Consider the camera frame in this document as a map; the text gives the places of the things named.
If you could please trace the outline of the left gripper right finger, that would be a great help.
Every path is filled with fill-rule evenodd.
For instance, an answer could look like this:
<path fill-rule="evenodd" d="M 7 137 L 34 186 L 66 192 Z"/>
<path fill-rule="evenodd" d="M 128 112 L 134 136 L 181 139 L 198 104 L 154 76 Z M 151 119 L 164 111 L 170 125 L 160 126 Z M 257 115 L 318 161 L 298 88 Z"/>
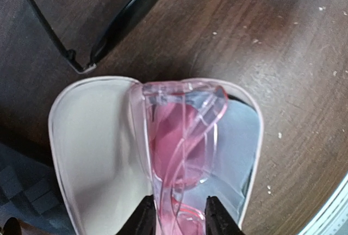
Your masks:
<path fill-rule="evenodd" d="M 206 200 L 206 235 L 244 235 L 217 196 Z"/>

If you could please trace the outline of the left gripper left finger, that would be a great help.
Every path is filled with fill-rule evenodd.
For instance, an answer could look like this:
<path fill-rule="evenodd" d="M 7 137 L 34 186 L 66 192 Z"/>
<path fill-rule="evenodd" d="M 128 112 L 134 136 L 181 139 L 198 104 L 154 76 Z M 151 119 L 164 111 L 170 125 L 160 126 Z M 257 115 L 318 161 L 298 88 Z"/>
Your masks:
<path fill-rule="evenodd" d="M 153 235 L 156 233 L 156 225 L 154 198 L 153 195 L 148 195 L 119 230 L 119 235 Z"/>

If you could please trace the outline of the blue cleaning cloth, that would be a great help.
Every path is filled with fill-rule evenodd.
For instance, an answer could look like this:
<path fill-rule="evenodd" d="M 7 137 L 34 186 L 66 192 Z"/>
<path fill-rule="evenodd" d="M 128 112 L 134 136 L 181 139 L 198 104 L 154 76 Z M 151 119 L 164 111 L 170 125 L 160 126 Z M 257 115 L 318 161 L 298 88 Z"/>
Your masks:
<path fill-rule="evenodd" d="M 217 196 L 235 222 L 248 206 L 260 135 L 258 113 L 248 104 L 229 100 L 214 132 L 217 151 L 207 179 L 184 194 L 183 202 L 204 210 L 206 198 Z"/>

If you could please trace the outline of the pink glasses case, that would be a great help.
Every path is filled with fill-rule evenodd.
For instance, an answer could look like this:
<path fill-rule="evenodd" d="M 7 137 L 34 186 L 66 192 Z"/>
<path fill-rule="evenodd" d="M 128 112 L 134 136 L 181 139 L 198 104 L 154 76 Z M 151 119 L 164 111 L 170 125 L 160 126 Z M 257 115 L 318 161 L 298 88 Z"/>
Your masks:
<path fill-rule="evenodd" d="M 264 132 L 259 106 L 231 82 L 182 81 L 193 80 L 222 86 L 228 101 L 239 100 L 258 113 L 254 183 Z M 52 157 L 76 234 L 119 234 L 141 200 L 153 195 L 141 164 L 129 99 L 130 88 L 138 83 L 119 76 L 84 79 L 64 89 L 52 105 L 48 119 Z"/>

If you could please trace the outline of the pink frame glasses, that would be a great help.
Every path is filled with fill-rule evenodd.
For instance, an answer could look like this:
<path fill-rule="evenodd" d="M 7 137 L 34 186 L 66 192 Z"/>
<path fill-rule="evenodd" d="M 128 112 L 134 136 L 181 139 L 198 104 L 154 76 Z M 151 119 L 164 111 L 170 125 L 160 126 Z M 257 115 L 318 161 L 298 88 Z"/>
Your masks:
<path fill-rule="evenodd" d="M 141 164 L 153 190 L 156 234 L 204 234 L 206 198 L 197 188 L 213 168 L 225 89 L 210 81 L 135 84 L 130 107 Z"/>

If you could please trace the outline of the black glasses case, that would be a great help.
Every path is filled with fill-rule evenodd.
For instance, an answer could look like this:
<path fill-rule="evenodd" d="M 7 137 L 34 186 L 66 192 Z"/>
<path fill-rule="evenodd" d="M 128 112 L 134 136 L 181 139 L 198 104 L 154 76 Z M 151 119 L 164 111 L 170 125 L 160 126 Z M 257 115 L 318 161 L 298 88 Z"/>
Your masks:
<path fill-rule="evenodd" d="M 53 234 L 75 234 L 54 169 L 1 145 L 1 210 Z"/>

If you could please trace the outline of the black sunglasses dark lenses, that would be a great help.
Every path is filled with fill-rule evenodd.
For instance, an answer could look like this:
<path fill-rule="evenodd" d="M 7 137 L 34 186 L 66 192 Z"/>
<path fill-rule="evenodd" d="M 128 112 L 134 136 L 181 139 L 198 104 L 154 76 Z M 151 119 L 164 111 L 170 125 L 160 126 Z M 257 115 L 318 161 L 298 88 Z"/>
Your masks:
<path fill-rule="evenodd" d="M 158 0 L 26 0 L 63 59 L 79 75 L 94 70 Z"/>

